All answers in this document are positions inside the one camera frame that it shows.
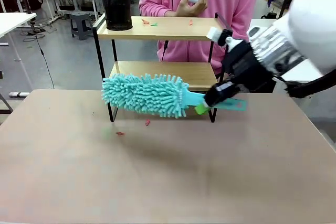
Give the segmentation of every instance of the gray stool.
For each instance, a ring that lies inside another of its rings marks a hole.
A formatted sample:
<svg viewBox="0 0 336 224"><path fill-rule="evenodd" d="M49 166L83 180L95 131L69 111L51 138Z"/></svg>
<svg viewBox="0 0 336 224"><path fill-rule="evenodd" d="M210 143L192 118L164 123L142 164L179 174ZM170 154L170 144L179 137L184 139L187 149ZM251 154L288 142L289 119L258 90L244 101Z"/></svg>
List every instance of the gray stool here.
<svg viewBox="0 0 336 224"><path fill-rule="evenodd" d="M73 38L74 35L78 35L79 40L84 40L86 35L93 34L90 16L86 12L72 12L70 14L70 23Z"/></svg>

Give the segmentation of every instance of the hand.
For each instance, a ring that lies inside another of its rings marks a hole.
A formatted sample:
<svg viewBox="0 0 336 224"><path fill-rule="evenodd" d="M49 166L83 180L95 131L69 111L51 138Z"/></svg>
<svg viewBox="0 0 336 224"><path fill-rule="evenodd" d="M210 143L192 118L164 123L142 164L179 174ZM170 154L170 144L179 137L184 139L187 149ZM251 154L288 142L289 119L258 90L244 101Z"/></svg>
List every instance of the hand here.
<svg viewBox="0 0 336 224"><path fill-rule="evenodd" d="M198 17L205 9L207 9L206 0L198 0L193 6L188 4L188 0L181 0L175 12L175 16Z"/></svg>

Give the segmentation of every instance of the black container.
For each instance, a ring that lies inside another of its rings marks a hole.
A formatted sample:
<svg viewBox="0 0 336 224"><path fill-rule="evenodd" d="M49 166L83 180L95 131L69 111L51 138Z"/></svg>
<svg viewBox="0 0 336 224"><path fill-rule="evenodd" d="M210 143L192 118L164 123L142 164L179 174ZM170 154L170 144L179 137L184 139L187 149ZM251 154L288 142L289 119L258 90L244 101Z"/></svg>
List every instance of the black container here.
<svg viewBox="0 0 336 224"><path fill-rule="evenodd" d="M124 31L131 29L131 0L103 0L106 27L109 30Z"/></svg>

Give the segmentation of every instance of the red paper scrap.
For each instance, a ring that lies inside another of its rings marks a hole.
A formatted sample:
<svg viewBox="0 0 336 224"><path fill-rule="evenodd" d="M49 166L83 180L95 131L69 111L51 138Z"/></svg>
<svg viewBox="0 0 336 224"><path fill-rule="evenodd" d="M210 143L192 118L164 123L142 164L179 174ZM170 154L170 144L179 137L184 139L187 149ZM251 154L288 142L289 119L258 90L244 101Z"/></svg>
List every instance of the red paper scrap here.
<svg viewBox="0 0 336 224"><path fill-rule="evenodd" d="M149 24L149 22L147 20L144 20L144 19L142 19L142 22L143 22L144 25L148 25Z"/></svg>

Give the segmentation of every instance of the pink hoodie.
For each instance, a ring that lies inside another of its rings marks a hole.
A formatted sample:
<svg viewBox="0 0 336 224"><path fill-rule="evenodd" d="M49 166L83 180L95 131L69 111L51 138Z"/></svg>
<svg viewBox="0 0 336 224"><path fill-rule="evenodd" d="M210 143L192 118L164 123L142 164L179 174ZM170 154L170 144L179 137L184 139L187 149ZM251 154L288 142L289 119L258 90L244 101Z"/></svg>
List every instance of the pink hoodie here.
<svg viewBox="0 0 336 224"><path fill-rule="evenodd" d="M176 10L181 0L140 0L142 16L164 16L168 10ZM200 17L214 17L218 12L233 29L233 37L247 39L256 0L207 0L208 8ZM164 41L158 43L158 57L162 60ZM164 61L207 62L210 50L208 41L169 41ZM212 67L215 73L221 71L224 49L215 44Z"/></svg>

